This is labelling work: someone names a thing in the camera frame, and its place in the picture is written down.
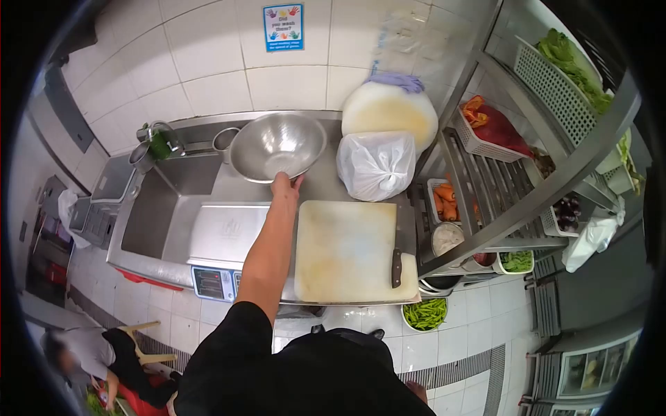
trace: faucet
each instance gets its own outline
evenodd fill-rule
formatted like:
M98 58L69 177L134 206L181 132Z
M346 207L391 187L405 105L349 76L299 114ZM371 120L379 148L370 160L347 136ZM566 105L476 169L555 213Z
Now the faucet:
M166 121L161 121L161 120L156 120L150 123L148 126L148 140L153 137L153 129L155 126L158 125L163 125L166 126L167 131L170 132L170 134L165 134L166 138L166 145L169 146L171 149L171 152L176 152L179 156L185 156L185 146L184 144L178 139L178 134L176 131L171 128L171 126L166 122Z

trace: digital scale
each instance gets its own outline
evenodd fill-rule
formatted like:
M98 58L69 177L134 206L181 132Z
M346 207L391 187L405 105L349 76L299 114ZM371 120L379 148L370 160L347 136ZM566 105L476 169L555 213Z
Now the digital scale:
M233 302L240 270L266 220L270 203L204 202L192 227L190 257L195 294Z
M192 283L198 297L231 303L238 294L240 270L192 266Z

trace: black pants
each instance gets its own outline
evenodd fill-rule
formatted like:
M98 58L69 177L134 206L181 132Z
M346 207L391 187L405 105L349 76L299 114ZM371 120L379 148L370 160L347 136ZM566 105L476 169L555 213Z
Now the black pants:
M381 340L377 339L367 333L354 331L349 328L336 328L326 331L326 333L333 333L337 336L349 339L361 345L372 357L379 360L379 362L389 370L393 371L393 358L388 346Z
M118 376L118 380L125 387L136 391L141 400L146 401L155 409L162 409L176 391L178 387L176 382L167 380L153 387L148 381L148 374L143 372L139 363L132 338L117 328L102 333L102 336L111 344L116 354L116 361L109 366L109 369Z

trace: metal cup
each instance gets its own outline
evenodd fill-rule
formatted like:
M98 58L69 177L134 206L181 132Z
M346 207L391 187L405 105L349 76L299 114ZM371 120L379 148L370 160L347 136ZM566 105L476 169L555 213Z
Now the metal cup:
M231 142L234 140L234 137L236 137L236 134L231 135L231 134L223 134L228 131L235 130L236 134L240 131L238 127L227 127L223 130L220 130L215 137L212 138L212 148L221 153L223 159L222 161L225 164L229 164L229 147L231 146Z
M132 150L132 153L129 155L130 164L134 166L139 173L146 174L155 167L155 160L148 152L149 146L150 142L147 140L141 142L137 147L134 148L134 150Z

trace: purple glove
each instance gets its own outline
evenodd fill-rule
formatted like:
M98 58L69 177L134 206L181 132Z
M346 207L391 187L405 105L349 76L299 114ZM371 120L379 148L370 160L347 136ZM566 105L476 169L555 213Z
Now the purple glove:
M420 93L426 88L418 77L414 75L403 75L399 73L383 73L372 75L366 79L366 83L372 81L373 83L397 85L408 93Z

